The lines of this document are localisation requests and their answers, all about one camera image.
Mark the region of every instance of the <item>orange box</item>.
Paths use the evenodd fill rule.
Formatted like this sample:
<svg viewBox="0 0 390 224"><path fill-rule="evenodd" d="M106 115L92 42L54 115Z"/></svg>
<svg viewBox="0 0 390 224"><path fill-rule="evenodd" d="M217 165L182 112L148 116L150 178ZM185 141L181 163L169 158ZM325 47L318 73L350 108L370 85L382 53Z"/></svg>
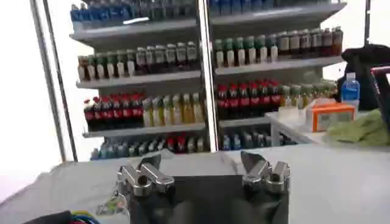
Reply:
<svg viewBox="0 0 390 224"><path fill-rule="evenodd" d="M306 110L306 126L312 131L326 131L337 122L352 121L355 107L345 103L325 103Z"/></svg>

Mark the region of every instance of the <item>water bottle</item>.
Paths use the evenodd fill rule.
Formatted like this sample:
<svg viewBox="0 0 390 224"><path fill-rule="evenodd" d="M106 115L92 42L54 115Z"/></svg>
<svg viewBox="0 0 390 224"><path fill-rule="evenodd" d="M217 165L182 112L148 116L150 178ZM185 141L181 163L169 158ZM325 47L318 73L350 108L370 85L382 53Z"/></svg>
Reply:
<svg viewBox="0 0 390 224"><path fill-rule="evenodd" d="M354 72L347 73L347 78L341 87L341 101L355 107L355 112L359 109L360 84L355 79Z"/></svg>

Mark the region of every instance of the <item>white tablecloth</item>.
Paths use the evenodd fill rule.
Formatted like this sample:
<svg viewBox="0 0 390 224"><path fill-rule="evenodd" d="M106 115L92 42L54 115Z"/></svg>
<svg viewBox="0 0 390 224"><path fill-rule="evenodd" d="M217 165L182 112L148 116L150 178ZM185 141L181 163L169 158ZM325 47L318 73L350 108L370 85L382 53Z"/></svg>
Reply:
<svg viewBox="0 0 390 224"><path fill-rule="evenodd" d="M384 223L390 220L390 153L294 145L250 150L272 164L291 167L289 222ZM22 223L64 210L94 212L112 193L119 166L139 158L68 163L41 175L32 185L0 205L0 223ZM169 175L243 173L239 152L164 156L161 171ZM128 223L118 214L102 223Z"/></svg>

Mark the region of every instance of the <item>green cloth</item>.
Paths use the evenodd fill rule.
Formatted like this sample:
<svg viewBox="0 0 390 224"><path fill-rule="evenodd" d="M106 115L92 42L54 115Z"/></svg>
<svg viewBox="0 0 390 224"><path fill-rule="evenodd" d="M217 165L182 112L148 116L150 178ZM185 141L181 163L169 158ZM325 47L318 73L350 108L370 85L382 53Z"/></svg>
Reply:
<svg viewBox="0 0 390 224"><path fill-rule="evenodd" d="M355 121L339 122L328 128L327 135L335 141L366 146L390 145L390 137L379 110L373 110Z"/></svg>

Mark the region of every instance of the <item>white bottle cap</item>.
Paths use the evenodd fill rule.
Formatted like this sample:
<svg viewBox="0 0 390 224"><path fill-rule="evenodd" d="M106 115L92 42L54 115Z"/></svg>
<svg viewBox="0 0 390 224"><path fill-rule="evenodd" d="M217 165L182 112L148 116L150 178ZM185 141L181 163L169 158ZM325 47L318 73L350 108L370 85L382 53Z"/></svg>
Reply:
<svg viewBox="0 0 390 224"><path fill-rule="evenodd" d="M355 78L356 78L356 73L354 72L347 73L347 79L355 79Z"/></svg>

